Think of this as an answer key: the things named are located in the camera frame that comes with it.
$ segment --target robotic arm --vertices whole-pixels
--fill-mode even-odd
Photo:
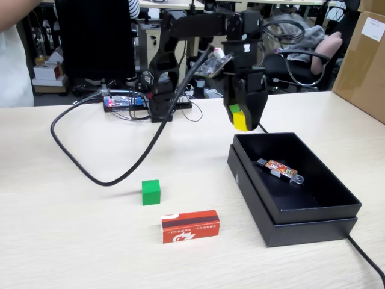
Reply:
[[[221,73],[224,79],[224,106],[233,123],[234,110],[242,110],[246,127],[256,129],[265,108],[268,92],[264,69],[255,69],[257,43],[261,34],[257,11],[213,13],[188,16],[184,10],[168,10],[161,24],[159,50],[149,65],[152,79],[149,86],[149,110],[153,121],[161,122],[167,115],[179,79],[175,48],[180,39],[227,35],[224,53],[232,55]]]

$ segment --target black box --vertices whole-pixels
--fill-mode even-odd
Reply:
[[[298,171],[288,183],[256,165],[275,160]],[[236,135],[228,164],[268,247],[346,238],[357,198],[293,133]]]

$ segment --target yellow block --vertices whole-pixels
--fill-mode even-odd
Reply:
[[[234,127],[240,131],[248,131],[246,126],[246,117],[243,111],[233,114]]]

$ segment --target red box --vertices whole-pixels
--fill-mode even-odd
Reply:
[[[215,210],[162,216],[163,244],[216,236],[219,227]]]

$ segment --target striped shirt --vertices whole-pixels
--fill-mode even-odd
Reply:
[[[128,0],[130,18],[135,19],[139,16],[139,0]]]

